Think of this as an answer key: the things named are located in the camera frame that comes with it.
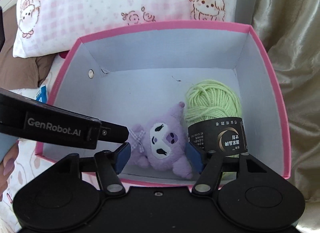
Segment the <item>person's left hand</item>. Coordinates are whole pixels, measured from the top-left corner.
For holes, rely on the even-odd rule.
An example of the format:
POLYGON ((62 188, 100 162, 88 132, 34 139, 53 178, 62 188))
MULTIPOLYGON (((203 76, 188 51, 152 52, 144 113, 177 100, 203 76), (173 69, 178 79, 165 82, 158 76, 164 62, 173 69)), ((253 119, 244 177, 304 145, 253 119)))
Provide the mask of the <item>person's left hand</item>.
POLYGON ((19 154, 18 141, 12 145, 11 149, 7 152, 0 165, 0 197, 3 198, 3 192, 7 189, 7 180, 15 168, 15 160, 19 154))

